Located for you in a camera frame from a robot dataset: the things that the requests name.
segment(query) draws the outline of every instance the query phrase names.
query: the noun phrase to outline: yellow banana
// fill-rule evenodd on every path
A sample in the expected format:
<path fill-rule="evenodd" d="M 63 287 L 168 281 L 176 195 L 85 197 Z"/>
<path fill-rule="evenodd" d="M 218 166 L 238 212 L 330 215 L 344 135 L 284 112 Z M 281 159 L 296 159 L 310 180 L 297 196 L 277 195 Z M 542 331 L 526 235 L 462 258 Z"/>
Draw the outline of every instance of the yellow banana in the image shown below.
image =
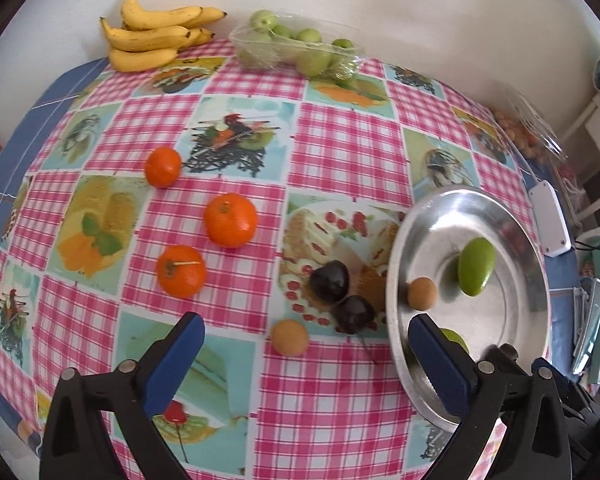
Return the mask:
<path fill-rule="evenodd" d="M 179 25 L 131 32 L 122 28 L 113 28 L 105 18 L 100 18 L 104 37 L 113 48 L 126 52 L 146 52 L 158 48 L 179 48 L 189 41 L 191 32 Z"/>
<path fill-rule="evenodd" d="M 144 72 L 166 65 L 177 56 L 177 48 L 159 48 L 149 52 L 125 52 L 113 47 L 109 49 L 109 62 L 118 72 Z"/>
<path fill-rule="evenodd" d="M 173 10 L 144 10 L 138 0 L 125 0 L 120 9 L 122 19 L 132 30 L 170 27 L 195 20 L 202 7 L 180 7 Z"/>
<path fill-rule="evenodd" d="M 190 46 L 197 46 L 208 43 L 213 39 L 216 34 L 211 32 L 207 28 L 192 28 L 191 35 L 187 38 L 187 41 L 180 46 L 180 50 L 189 48 Z"/>
<path fill-rule="evenodd" d="M 181 22 L 178 25 L 182 25 L 187 28 L 196 28 L 202 27 L 203 25 L 208 25 L 209 23 L 215 23 L 219 20 L 222 20 L 226 16 L 226 12 L 220 9 L 216 9 L 215 7 L 202 7 L 202 12 L 197 15 L 195 18 L 191 18 L 186 22 Z"/>

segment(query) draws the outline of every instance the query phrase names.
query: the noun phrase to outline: white power strip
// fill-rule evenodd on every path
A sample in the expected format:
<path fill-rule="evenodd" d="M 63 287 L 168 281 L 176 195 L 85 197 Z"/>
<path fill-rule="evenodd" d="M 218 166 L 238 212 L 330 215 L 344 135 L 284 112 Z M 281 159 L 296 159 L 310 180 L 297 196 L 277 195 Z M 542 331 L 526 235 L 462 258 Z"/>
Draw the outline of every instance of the white power strip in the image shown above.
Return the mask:
<path fill-rule="evenodd" d="M 550 257 L 571 250 L 567 222 L 555 189 L 546 180 L 529 190 L 529 200 L 538 226 L 541 250 Z"/>

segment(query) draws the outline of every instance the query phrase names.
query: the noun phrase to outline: wall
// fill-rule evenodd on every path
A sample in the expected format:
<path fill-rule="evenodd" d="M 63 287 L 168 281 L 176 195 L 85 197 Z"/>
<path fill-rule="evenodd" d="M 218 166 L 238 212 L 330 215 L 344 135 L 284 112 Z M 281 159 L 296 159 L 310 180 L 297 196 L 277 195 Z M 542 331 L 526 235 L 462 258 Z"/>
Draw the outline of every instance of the wall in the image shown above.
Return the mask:
<path fill-rule="evenodd" d="M 0 38 L 0 141 L 61 73 L 106 52 L 98 16 L 118 21 L 121 0 L 28 0 Z M 229 12 L 227 33 L 250 10 L 304 12 L 369 35 L 373 56 L 440 78 L 485 104 L 504 80 L 555 127 L 592 95 L 600 23 L 582 0 L 141 0 Z"/>

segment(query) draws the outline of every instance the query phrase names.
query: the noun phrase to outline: tablecloth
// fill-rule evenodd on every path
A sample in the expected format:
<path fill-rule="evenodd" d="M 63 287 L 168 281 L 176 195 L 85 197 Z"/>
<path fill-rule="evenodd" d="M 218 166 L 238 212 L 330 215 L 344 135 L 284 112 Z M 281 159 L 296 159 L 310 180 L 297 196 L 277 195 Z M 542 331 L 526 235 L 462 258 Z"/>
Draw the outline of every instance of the tablecloth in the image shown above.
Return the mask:
<path fill-rule="evenodd" d="M 233 53 L 215 41 L 151 72 L 78 67 L 0 155 L 0 413 L 40 452 L 64 368 L 101 373 L 138 358 L 195 310 L 208 336 L 176 394 L 188 415 L 183 444 L 155 419 L 192 478 L 415 480 L 449 435 L 416 413 L 392 364 L 382 296 L 393 237 L 413 203 L 460 183 L 502 200 L 537 242 L 516 162 L 487 108 L 405 68 L 370 59 L 355 83 L 338 85 L 245 72 Z M 250 134 L 223 144 L 236 128 Z M 184 161 L 163 190 L 142 177 L 159 146 Z M 238 250 L 213 245 L 202 227 L 222 192 L 258 210 L 256 237 Z M 75 258 L 68 240 L 88 215 L 105 254 Z M 205 258 L 192 301 L 157 285 L 155 260 L 171 244 Z M 304 286 L 334 254 L 358 264 L 358 291 L 378 310 L 362 333 L 368 351 Z M 311 334 L 301 358 L 267 339 L 284 317 Z M 107 425 L 128 475 L 141 478 Z M 473 478 L 502 433 L 498 425 Z"/>

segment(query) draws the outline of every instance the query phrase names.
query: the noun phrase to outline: oval silver plate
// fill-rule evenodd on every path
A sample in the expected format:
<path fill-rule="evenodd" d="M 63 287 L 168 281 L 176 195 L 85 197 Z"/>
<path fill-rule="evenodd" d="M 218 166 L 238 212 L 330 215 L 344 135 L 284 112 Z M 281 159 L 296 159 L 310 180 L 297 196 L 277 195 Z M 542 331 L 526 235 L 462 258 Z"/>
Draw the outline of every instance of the oval silver plate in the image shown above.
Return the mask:
<path fill-rule="evenodd" d="M 480 236 L 493 244 L 496 263 L 484 290 L 471 298 L 458 285 L 458 257 L 469 241 Z M 407 341 L 409 322 L 419 314 L 407 305 L 407 284 L 420 276 L 438 286 L 438 299 L 427 313 L 440 328 L 459 333 L 474 360 L 490 345 L 510 343 L 527 372 L 543 355 L 548 338 L 548 287 L 526 232 L 490 195 L 475 187 L 445 187 L 409 211 L 389 262 L 389 341 L 411 402 L 429 422 L 453 432 L 459 420 L 445 411 Z"/>

